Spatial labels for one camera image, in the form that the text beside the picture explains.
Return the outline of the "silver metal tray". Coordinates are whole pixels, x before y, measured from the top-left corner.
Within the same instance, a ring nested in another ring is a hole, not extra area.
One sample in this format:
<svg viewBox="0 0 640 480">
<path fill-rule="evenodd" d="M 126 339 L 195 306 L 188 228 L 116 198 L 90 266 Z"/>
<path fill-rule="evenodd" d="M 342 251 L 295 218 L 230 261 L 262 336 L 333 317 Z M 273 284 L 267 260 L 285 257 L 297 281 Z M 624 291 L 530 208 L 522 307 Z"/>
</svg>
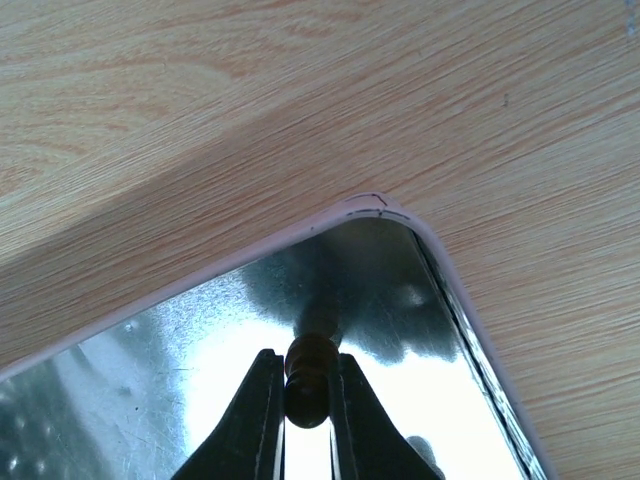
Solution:
<svg viewBox="0 0 640 480">
<path fill-rule="evenodd" d="M 442 243 L 364 193 L 1 372 L 5 479 L 553 479 Z"/>
</svg>

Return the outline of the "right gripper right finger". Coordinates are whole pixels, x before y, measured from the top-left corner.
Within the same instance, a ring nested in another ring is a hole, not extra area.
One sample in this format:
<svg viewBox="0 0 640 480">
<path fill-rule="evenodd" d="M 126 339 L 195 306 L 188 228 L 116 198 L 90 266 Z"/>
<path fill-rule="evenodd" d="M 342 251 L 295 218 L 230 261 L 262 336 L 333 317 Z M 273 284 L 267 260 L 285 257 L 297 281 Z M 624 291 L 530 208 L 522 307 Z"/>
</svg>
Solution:
<svg viewBox="0 0 640 480">
<path fill-rule="evenodd" d="M 334 479 L 442 477 L 396 429 L 352 355 L 338 356 L 328 386 Z"/>
</svg>

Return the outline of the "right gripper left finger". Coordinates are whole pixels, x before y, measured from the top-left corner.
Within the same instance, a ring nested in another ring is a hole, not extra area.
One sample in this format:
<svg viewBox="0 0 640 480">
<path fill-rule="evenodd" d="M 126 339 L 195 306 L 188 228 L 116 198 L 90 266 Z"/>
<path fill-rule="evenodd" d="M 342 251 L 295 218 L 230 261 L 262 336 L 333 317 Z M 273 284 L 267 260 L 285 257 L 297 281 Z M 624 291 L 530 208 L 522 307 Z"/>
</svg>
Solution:
<svg viewBox="0 0 640 480">
<path fill-rule="evenodd" d="M 284 359 L 263 349 L 215 429 L 173 477 L 282 479 L 284 432 Z"/>
</svg>

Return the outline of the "dark pawn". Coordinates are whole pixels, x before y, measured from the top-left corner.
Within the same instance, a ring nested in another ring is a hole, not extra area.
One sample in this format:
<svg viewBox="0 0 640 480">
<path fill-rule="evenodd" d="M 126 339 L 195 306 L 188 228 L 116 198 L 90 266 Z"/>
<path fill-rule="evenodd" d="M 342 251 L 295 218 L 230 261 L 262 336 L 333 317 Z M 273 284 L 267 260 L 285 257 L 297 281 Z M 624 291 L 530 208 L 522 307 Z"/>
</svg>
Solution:
<svg viewBox="0 0 640 480">
<path fill-rule="evenodd" d="M 320 334 L 306 334 L 290 345 L 284 363 L 284 412 L 302 429 L 321 425 L 329 415 L 329 373 L 337 359 L 334 342 Z"/>
</svg>

